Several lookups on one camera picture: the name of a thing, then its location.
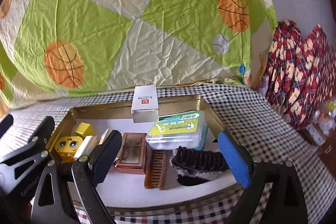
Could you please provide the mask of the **plastic bags pile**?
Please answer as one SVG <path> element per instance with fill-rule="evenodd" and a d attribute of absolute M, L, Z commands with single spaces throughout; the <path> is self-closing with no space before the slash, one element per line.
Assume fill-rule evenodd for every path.
<path fill-rule="evenodd" d="M 335 130 L 335 97 L 323 102 L 315 110 L 306 130 L 317 146 L 322 146 L 326 142 L 331 132 Z"/>

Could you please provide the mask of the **large white charger block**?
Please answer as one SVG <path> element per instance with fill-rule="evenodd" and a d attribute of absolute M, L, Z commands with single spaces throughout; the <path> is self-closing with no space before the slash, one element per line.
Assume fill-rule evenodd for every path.
<path fill-rule="evenodd" d="M 82 155 L 89 156 L 93 149 L 98 145 L 98 140 L 95 136 L 86 136 L 76 151 L 75 155 L 73 156 L 74 160 L 77 160 Z"/>

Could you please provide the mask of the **gold metal tin box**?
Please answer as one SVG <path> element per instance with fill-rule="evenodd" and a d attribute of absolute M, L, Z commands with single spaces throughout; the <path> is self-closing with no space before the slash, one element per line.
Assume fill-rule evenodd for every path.
<path fill-rule="evenodd" d="M 160 116 L 193 110 L 203 111 L 209 127 L 205 150 L 218 151 L 218 145 L 214 140 L 224 128 L 224 123 L 200 95 L 159 98 L 158 102 Z M 61 137 L 74 135 L 75 128 L 80 122 L 91 124 L 97 137 L 100 137 L 108 128 L 124 134 L 126 132 L 147 133 L 152 127 L 149 122 L 133 123 L 131 101 L 72 107 L 55 127 L 54 134 L 47 143 L 47 148 L 55 160 L 61 159 L 54 149 L 56 141 Z M 146 147 L 146 166 L 151 150 L 150 146 Z M 183 186 L 177 182 L 177 171 L 169 164 L 172 152 L 168 150 L 167 153 L 164 190 L 146 189 L 145 174 L 119 173 L 111 167 L 104 182 L 98 184 L 97 191 L 112 215 L 146 217 L 170 214 L 172 209 L 187 210 L 194 202 L 205 205 L 216 199 L 222 199 L 224 195 L 230 195 L 240 188 L 229 170 L 216 180 L 196 186 Z"/>

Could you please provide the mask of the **yellow emoji toy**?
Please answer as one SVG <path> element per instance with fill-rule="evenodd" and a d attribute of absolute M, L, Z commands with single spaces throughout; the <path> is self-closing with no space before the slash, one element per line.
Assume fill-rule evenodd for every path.
<path fill-rule="evenodd" d="M 83 139 L 80 136 L 64 136 L 56 141 L 54 149 L 63 162 L 73 162 L 74 155 L 82 142 Z"/>

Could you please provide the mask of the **small white plug adapter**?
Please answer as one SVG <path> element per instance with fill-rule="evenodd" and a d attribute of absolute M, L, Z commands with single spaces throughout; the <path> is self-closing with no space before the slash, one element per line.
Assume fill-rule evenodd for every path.
<path fill-rule="evenodd" d="M 101 145 L 102 143 L 104 143 L 104 141 L 108 138 L 108 136 L 110 135 L 110 133 L 112 132 L 112 129 L 110 129 L 110 128 L 108 128 L 108 129 L 106 129 L 103 133 L 102 133 L 102 135 L 101 135 L 101 137 L 100 137 L 100 141 L 99 141 L 99 145 Z"/>

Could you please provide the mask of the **small yellow cube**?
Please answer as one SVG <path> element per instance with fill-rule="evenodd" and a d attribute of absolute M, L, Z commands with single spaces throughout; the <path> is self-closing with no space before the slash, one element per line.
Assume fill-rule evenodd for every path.
<path fill-rule="evenodd" d="M 95 136 L 95 132 L 92 126 L 88 123 L 81 122 L 75 129 L 75 134 L 82 139 L 85 139 L 87 136 Z"/>

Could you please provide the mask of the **black bristle brush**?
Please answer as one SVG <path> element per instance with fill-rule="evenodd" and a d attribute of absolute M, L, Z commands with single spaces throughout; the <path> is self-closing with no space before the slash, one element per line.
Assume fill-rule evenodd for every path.
<path fill-rule="evenodd" d="M 181 146 L 173 151 L 170 165 L 177 171 L 177 182 L 183 186 L 216 180 L 230 169 L 221 152 Z"/>

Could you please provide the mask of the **small wooden framed box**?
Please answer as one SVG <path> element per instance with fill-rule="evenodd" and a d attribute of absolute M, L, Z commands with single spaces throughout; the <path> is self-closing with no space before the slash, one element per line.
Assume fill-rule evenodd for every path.
<path fill-rule="evenodd" d="M 145 174 L 146 133 L 126 132 L 122 137 L 120 157 L 114 166 L 119 173 Z"/>

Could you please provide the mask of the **checkered tablecloth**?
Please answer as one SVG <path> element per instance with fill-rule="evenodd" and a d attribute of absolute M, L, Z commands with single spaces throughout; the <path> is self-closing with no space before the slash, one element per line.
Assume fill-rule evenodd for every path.
<path fill-rule="evenodd" d="M 163 88 L 159 97 L 199 95 L 221 118 L 228 131 L 251 155 L 265 161 L 281 163 L 291 160 L 302 185 L 309 223 L 319 223 L 335 200 L 335 178 L 316 156 L 303 137 L 282 119 L 260 94 L 244 86 L 205 84 L 188 88 Z M 14 110 L 14 123 L 1 138 L 1 155 L 24 146 L 46 116 L 59 124 L 76 106 L 129 101 L 132 92 L 70 97 L 41 102 Z M 224 223 L 242 194 L 235 188 L 230 195 L 221 194 L 214 202 L 152 213 L 118 213 L 118 223 Z"/>

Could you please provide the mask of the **clear green-label floss box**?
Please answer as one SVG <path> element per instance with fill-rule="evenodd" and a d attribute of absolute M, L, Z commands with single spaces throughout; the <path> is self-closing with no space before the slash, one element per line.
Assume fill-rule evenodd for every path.
<path fill-rule="evenodd" d="M 194 110 L 165 116 L 155 122 L 146 135 L 146 141 L 156 150 L 174 150 L 178 147 L 201 150 L 208 129 L 205 113 Z"/>

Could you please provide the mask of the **white box red seal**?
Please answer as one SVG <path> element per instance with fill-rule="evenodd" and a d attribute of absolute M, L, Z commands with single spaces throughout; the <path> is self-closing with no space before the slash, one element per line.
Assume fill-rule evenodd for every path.
<path fill-rule="evenodd" d="M 157 122 L 159 120 L 156 85 L 135 87 L 131 115 L 134 123 Z"/>

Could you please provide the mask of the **green basketball bedsheet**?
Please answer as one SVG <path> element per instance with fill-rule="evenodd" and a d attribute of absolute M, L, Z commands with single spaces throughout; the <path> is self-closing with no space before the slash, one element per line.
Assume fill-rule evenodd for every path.
<path fill-rule="evenodd" d="M 1 98 L 255 87 L 276 27 L 272 0 L 1 0 Z"/>

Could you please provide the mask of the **red patterned cloth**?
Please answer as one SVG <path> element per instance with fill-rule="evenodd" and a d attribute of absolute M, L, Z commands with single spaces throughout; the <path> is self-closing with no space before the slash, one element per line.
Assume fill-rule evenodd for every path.
<path fill-rule="evenodd" d="M 333 95 L 335 50 L 318 24 L 303 38 L 297 24 L 282 20 L 274 32 L 264 73 L 265 97 L 295 130 L 305 128 Z"/>

